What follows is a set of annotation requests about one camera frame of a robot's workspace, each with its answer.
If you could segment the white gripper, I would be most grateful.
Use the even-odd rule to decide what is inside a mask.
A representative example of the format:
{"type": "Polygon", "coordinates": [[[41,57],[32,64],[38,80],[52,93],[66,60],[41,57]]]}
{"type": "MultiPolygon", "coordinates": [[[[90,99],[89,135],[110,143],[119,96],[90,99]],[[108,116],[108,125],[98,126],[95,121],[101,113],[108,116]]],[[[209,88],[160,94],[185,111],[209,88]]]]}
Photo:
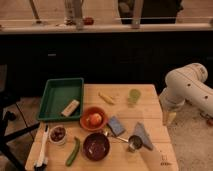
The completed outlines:
{"type": "Polygon", "coordinates": [[[176,117],[175,112],[184,105],[184,99],[170,91],[163,91],[159,95],[160,104],[162,106],[163,112],[163,125],[168,126],[176,117]]]}

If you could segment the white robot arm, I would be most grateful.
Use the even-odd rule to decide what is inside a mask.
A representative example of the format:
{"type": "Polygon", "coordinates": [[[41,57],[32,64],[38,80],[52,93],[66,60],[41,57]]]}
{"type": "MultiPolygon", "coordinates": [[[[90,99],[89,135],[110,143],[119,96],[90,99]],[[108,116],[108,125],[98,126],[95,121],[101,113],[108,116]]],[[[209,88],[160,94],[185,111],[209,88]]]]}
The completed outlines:
{"type": "Polygon", "coordinates": [[[207,69],[200,63],[191,63],[166,74],[166,87],[159,95],[164,126],[174,120],[186,100],[213,118],[213,88],[204,84],[207,78],[207,69]]]}

